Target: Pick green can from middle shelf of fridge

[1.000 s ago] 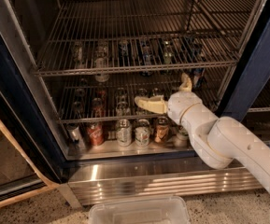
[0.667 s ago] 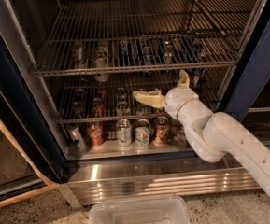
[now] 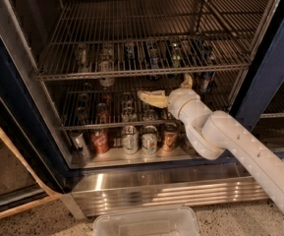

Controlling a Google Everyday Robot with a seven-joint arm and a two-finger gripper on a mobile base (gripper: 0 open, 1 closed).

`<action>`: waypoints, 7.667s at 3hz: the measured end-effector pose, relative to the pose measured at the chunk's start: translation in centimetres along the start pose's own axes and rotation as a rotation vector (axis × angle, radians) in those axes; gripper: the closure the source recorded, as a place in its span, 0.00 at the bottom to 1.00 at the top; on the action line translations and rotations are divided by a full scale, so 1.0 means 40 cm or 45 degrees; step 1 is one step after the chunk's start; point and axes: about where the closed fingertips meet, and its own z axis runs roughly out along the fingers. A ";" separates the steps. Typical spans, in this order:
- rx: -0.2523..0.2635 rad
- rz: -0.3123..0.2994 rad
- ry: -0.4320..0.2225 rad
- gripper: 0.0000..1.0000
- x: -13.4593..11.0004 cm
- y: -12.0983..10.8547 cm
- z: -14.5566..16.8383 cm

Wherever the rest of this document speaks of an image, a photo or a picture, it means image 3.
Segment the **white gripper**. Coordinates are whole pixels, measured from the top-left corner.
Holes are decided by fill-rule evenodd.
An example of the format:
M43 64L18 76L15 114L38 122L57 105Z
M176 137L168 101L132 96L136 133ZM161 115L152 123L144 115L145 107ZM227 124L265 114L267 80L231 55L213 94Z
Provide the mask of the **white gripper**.
M157 108L165 108L168 106L169 112L178 118L181 109L191 100L200 99L200 96L192 90L193 78L190 74L184 75L181 87L174 89L167 97L164 90L146 91L139 90L138 97L144 103Z

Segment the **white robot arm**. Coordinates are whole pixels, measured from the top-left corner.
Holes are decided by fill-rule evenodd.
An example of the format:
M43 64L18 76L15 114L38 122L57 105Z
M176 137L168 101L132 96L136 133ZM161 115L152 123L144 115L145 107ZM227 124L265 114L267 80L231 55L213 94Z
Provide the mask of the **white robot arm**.
M230 151L284 214L284 161L228 113L210 110L192 85L192 77L186 75L170 93L140 90L138 98L166 108L181 121L189 142L203 158L215 160Z

